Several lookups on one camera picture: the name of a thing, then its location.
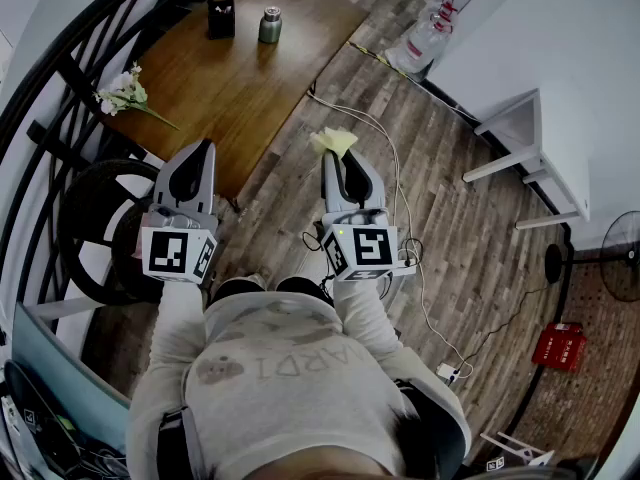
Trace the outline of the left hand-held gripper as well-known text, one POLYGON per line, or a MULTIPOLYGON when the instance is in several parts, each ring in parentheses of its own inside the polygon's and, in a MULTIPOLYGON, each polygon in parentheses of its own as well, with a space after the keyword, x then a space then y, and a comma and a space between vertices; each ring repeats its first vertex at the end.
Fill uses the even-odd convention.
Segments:
POLYGON ((212 212, 215 163, 215 144, 199 140, 160 169, 154 189, 156 203, 141 220, 144 275, 161 281, 204 282, 217 247, 217 219, 162 205, 194 205, 198 212, 212 212))

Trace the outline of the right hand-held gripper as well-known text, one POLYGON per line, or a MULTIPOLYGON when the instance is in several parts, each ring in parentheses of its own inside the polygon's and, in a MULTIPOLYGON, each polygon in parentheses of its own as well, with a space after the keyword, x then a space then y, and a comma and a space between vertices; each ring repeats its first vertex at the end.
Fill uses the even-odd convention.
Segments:
POLYGON ((335 280, 377 280, 416 273, 416 263, 399 258, 397 227, 389 224, 388 211, 383 208, 384 182, 364 156, 352 149, 346 152, 346 194, 361 209, 348 210, 340 160, 331 150, 323 154, 321 194, 328 213, 321 219, 324 234, 320 244, 335 280))

